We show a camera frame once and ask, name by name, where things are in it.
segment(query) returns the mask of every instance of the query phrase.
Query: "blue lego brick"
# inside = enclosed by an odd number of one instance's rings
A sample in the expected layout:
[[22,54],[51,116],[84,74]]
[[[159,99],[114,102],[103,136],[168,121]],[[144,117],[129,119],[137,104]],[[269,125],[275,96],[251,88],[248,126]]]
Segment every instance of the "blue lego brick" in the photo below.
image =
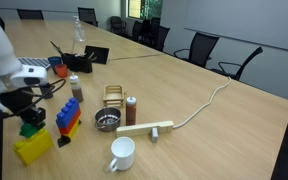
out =
[[79,109],[78,101],[75,98],[70,98],[62,108],[61,112],[57,114],[56,124],[58,128],[66,128],[70,124],[74,115]]

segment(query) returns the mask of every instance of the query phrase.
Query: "white cable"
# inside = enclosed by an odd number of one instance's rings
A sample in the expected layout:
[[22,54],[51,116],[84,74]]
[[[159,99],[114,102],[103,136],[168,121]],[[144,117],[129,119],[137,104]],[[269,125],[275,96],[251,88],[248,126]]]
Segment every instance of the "white cable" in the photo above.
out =
[[201,108],[199,108],[197,111],[195,111],[189,118],[187,118],[185,121],[183,121],[181,124],[175,125],[173,126],[174,129],[176,128],[180,128],[182,126],[184,126],[186,123],[188,123],[197,113],[199,113],[202,109],[204,109],[206,106],[210,105],[211,102],[213,101],[213,97],[216,94],[216,92],[222,88],[225,88],[226,86],[228,86],[231,83],[232,79],[231,77],[228,77],[228,82],[224,85],[224,86],[220,86],[217,89],[215,89],[215,91],[213,92],[210,100],[208,101],[208,103],[204,104]]

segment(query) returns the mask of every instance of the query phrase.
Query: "mug handle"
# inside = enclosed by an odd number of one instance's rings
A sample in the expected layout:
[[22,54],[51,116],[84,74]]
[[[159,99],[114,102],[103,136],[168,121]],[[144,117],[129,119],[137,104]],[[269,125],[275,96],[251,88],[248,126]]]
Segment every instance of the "mug handle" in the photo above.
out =
[[116,157],[112,160],[111,164],[110,164],[110,170],[111,172],[115,172],[117,170],[117,166],[116,166],[116,162],[117,162],[117,159]]

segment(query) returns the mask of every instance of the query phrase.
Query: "yellow lego brick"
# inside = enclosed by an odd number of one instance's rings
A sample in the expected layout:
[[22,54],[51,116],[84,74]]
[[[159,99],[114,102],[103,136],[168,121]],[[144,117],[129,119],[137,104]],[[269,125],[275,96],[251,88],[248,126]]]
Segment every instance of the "yellow lego brick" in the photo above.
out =
[[40,129],[32,137],[16,142],[14,151],[26,165],[29,165],[52,146],[49,133],[45,129]]
[[67,137],[69,137],[70,139],[72,139],[72,137],[73,137],[74,134],[76,133],[77,128],[78,128],[79,125],[80,125],[80,120],[78,119],[78,120],[75,122],[75,124],[74,124],[72,130],[70,131],[70,133],[68,133],[68,134],[62,134],[62,135],[67,136]]

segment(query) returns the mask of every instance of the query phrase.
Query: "table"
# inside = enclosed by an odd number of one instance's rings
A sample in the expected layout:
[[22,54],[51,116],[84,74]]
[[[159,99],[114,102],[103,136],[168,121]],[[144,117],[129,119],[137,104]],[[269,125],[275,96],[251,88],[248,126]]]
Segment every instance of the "table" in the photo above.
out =
[[[93,64],[92,73],[77,74],[84,101],[82,125],[72,142],[56,145],[60,134],[55,116],[72,95],[66,84],[38,103],[47,111],[46,129],[54,147],[31,165],[13,152],[22,138],[21,120],[4,121],[3,179],[270,179],[288,123],[288,100],[232,81],[211,105],[185,126],[160,134],[157,143],[149,136],[131,137],[136,145],[133,166],[110,173],[116,134],[94,128],[105,85],[122,85],[126,97],[137,98],[137,124],[172,120],[177,125],[208,102],[227,78],[169,55]],[[50,82],[58,80],[51,71],[48,75]],[[125,125],[125,107],[120,110]]]
[[[84,53],[85,46],[92,45],[109,48],[108,60],[163,54],[103,29],[81,23],[84,26],[86,41],[76,42],[73,53]],[[65,53],[72,51],[74,21],[10,20],[5,24],[6,34],[18,57],[58,56],[50,41]]]

